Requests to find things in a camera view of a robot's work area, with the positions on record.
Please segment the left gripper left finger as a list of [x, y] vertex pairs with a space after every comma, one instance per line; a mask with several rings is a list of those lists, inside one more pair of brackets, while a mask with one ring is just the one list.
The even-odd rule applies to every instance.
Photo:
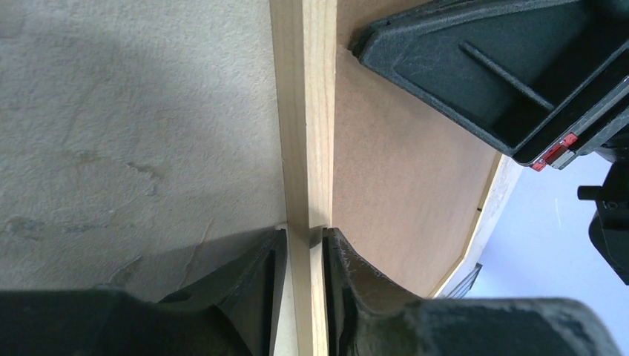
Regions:
[[3, 355], [270, 355], [284, 230], [156, 303], [111, 287], [1, 293]]

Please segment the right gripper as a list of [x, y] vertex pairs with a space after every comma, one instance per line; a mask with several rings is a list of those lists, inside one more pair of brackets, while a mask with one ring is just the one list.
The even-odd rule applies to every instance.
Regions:
[[602, 185], [581, 185], [577, 198], [596, 204], [588, 228], [594, 248], [624, 284], [628, 284], [628, 77], [614, 86], [580, 123], [532, 165], [563, 169], [577, 156], [593, 152], [611, 163]]

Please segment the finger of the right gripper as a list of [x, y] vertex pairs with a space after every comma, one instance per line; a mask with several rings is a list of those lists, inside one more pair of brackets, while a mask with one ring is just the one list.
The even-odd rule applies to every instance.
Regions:
[[431, 1], [367, 25], [351, 51], [521, 165], [628, 141], [626, 1]]

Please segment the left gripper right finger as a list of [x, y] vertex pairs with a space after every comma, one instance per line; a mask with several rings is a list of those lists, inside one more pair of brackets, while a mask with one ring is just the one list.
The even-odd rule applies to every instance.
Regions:
[[618, 355], [603, 322], [570, 299], [419, 297], [322, 237], [331, 355]]

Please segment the brown backing board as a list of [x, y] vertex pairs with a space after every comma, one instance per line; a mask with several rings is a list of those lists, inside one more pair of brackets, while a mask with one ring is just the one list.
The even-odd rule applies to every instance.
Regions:
[[499, 155], [351, 54], [362, 27], [414, 6], [337, 6], [333, 223], [394, 282], [434, 297], [465, 255]]

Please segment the wooden picture frame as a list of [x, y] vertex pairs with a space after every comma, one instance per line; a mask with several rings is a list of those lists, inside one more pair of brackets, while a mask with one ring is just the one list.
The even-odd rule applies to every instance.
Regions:
[[[299, 355], [330, 355], [320, 241], [333, 223], [337, 6], [272, 1], [271, 28]], [[461, 263], [434, 297], [475, 265], [513, 188], [499, 153]]]

